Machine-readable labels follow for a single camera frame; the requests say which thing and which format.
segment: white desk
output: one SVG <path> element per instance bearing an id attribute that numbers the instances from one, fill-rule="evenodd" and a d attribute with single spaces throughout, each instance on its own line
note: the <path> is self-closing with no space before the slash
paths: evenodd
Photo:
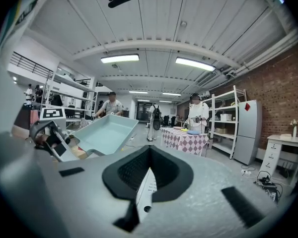
<path id="1" fill-rule="evenodd" d="M 271 176 L 273 175 L 273 173 L 276 169 L 278 160 L 279 160 L 282 145 L 290 145 L 290 146 L 298 147 L 298 137 L 296 137 L 296 138 L 291 137 L 289 139 L 281 139 L 279 135 L 269 136 L 265 157 L 264 157 L 262 166 L 260 168 L 260 171 L 266 171 Z M 297 180 L 298 180 L 298 165 L 294 172 L 290 186 L 294 187 Z"/>

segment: brick wall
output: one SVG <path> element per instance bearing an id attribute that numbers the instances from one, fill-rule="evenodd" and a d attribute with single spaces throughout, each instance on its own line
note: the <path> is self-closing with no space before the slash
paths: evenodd
<path id="1" fill-rule="evenodd" d="M 298 44 L 253 71 L 211 91 L 219 95 L 233 89 L 245 89 L 248 100 L 263 106 L 260 148 L 266 149 L 267 137 L 291 133 L 292 119 L 298 120 Z M 179 105 L 177 114 L 184 116 L 189 102 Z"/>

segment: red sticker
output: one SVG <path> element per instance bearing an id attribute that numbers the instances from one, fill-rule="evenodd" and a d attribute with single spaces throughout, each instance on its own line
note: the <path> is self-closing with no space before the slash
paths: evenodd
<path id="1" fill-rule="evenodd" d="M 250 109 L 250 105 L 248 103 L 246 103 L 245 110 L 248 111 L 249 109 Z"/>

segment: black backpack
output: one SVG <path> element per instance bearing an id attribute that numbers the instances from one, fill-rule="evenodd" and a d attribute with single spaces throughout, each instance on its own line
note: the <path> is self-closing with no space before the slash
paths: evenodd
<path id="1" fill-rule="evenodd" d="M 154 111 L 152 116 L 153 116 L 153 128 L 155 130 L 160 129 L 160 115 L 161 115 L 161 112 L 160 112 L 159 106 L 156 108 L 154 105 Z"/>

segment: white refrigerator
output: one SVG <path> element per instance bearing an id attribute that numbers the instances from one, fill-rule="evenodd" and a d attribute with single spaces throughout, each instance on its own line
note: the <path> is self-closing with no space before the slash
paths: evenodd
<path id="1" fill-rule="evenodd" d="M 261 136 L 262 105 L 256 100 L 238 105 L 238 131 L 233 158 L 249 165 L 256 157 Z"/>

